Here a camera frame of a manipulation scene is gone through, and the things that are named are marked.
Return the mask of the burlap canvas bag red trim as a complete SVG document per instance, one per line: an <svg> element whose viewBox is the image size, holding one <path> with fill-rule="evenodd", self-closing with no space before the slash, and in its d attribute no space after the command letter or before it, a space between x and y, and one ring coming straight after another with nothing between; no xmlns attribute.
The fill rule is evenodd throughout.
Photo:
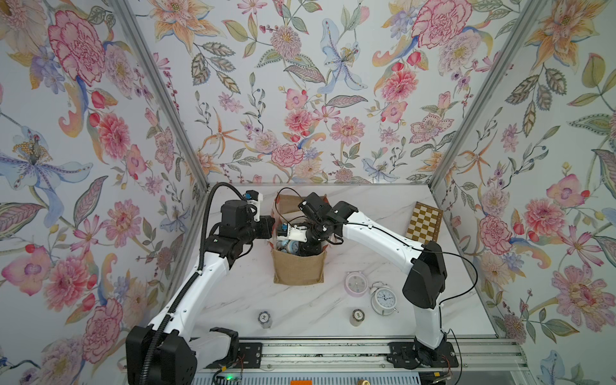
<svg viewBox="0 0 616 385"><path fill-rule="evenodd" d="M296 195L280 194L274 200L272 214L274 227L289 222L292 225L306 226L308 219L298 206L303 199ZM324 266L327 259L328 244L324 242L322 253L312 257L300 257L276 250L276 229L269 240L274 263L274 283L286 286L311 286L324 282Z"/></svg>

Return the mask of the pink round alarm clock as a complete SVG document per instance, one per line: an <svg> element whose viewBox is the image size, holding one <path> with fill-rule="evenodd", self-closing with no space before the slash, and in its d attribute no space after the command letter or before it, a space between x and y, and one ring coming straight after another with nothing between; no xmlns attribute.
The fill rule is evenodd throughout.
<svg viewBox="0 0 616 385"><path fill-rule="evenodd" d="M367 277L361 272L350 272L344 281L344 289L351 297L364 296L370 288Z"/></svg>

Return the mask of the white twin-bell alarm clock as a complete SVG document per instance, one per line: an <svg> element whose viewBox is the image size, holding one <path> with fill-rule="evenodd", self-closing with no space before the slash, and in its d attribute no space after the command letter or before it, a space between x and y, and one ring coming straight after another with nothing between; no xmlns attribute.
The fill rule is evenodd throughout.
<svg viewBox="0 0 616 385"><path fill-rule="evenodd" d="M370 288L371 307L379 316L390 316L397 313L398 299L394 291L383 282L375 282Z"/></svg>

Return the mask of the blue twin-bell clock front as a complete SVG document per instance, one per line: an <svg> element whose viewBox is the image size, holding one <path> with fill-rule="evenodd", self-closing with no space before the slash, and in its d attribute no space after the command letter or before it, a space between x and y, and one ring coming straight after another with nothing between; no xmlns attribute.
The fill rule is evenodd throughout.
<svg viewBox="0 0 616 385"><path fill-rule="evenodd" d="M299 247L300 247L300 242L298 241L283 240L283 241L277 241L276 243L277 251L282 252L282 253L288 253L291 255L296 255L296 256L298 256Z"/></svg>

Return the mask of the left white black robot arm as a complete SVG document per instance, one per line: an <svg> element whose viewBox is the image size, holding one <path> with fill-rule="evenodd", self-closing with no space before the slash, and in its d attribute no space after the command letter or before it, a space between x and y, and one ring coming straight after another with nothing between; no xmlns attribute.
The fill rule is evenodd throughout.
<svg viewBox="0 0 616 385"><path fill-rule="evenodd" d="M203 233L197 264L163 310L145 327L133 327L126 342L131 384L191 384L197 372L234 365L240 355L237 332L214 327L203 337L193 330L208 295L245 246L272 237L274 218L261 214L263 197L253 190L221 207L221 221Z"/></svg>

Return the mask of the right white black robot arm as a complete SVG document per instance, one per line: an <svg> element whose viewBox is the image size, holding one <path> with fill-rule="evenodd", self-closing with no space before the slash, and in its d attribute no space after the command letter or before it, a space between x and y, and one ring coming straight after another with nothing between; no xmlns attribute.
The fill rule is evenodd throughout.
<svg viewBox="0 0 616 385"><path fill-rule="evenodd" d="M333 236L357 242L406 274L402 295L414 307L415 343L436 351L446 342L438 300L448 272L438 243L422 245L373 221L354 205L345 201L330 205L315 193L304 198L298 208L311 221L306 244L315 245Z"/></svg>

